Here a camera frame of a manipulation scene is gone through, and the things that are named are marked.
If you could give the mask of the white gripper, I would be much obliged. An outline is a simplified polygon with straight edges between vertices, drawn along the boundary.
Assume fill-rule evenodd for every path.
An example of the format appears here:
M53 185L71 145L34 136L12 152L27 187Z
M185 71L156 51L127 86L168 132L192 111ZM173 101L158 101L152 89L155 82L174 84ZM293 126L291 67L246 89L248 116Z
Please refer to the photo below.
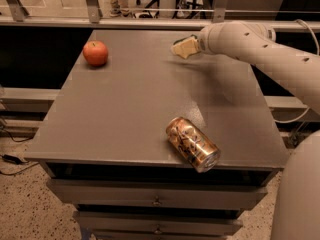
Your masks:
M187 59L189 56L197 54L200 50L206 54L217 54L217 44L220 28L217 25L204 27L198 35L198 47L174 47L171 46L171 51L174 55Z

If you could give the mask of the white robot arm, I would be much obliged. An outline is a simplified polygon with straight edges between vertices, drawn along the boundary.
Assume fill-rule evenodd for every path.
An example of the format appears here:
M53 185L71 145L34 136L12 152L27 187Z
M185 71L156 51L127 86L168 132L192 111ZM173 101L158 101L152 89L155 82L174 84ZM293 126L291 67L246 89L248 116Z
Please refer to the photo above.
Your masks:
M171 51L184 59L203 52L252 64L320 114L320 56L276 43L263 25L213 23L174 42ZM320 131L304 139L287 161L270 240L320 240Z

